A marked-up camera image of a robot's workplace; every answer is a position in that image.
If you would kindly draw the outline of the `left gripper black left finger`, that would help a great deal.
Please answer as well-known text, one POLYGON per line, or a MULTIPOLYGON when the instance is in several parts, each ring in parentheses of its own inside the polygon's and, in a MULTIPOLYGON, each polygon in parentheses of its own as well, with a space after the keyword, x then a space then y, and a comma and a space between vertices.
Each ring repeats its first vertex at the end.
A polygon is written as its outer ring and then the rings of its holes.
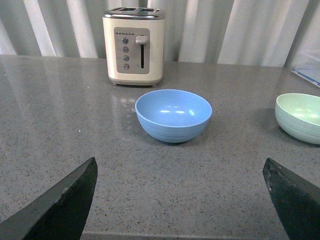
POLYGON ((91 157, 29 205, 1 222, 2 240, 79 240, 98 177, 91 157))

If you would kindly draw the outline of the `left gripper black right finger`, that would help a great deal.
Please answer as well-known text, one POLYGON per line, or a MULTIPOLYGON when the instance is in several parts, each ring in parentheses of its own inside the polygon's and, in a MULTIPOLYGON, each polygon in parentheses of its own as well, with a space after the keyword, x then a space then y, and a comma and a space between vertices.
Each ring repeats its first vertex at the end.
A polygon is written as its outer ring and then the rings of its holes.
POLYGON ((263 177, 281 224, 291 240, 320 238, 320 188, 267 158, 263 177))

